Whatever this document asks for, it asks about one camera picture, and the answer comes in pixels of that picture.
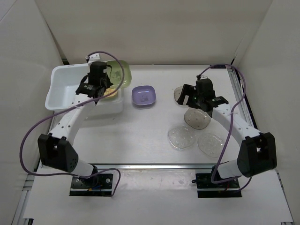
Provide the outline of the light green panda plate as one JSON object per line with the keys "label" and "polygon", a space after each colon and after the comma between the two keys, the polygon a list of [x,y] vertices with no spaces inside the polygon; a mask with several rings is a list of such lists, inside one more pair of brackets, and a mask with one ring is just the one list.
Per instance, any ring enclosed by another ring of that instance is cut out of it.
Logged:
{"label": "light green panda plate", "polygon": [[115,92],[115,93],[101,99],[101,101],[112,101],[112,100],[117,99],[117,98],[118,98],[118,92]]}

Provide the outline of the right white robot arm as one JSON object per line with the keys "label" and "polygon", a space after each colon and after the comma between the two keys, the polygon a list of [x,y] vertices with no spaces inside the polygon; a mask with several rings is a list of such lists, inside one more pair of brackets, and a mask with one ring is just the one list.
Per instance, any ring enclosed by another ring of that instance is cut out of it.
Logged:
{"label": "right white robot arm", "polygon": [[228,131],[228,136],[233,137],[240,147],[236,160],[223,163],[219,159],[212,168],[210,181],[215,187],[277,167],[275,137],[270,132],[262,133],[234,114],[229,102],[222,96],[216,96],[210,79],[197,80],[194,86],[184,84],[177,103],[206,112]]}

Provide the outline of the yellow panda plate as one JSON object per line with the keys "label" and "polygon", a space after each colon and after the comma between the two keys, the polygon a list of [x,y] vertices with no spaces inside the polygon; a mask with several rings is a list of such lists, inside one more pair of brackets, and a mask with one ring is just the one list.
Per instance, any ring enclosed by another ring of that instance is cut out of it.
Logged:
{"label": "yellow panda plate", "polygon": [[117,96],[117,94],[118,94],[118,91],[115,91],[115,89],[112,89],[112,88],[108,88],[104,92],[105,98],[114,98]]}

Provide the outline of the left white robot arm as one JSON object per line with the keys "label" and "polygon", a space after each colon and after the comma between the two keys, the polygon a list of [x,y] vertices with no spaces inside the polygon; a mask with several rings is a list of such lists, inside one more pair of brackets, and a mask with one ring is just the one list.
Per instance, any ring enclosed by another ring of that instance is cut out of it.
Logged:
{"label": "left white robot arm", "polygon": [[98,184],[95,166],[79,159],[73,148],[76,134],[88,114],[98,103],[106,89],[112,86],[107,74],[107,63],[91,63],[90,72],[81,80],[72,102],[75,108],[63,115],[59,123],[38,138],[38,148],[43,165],[80,176],[86,186]]}

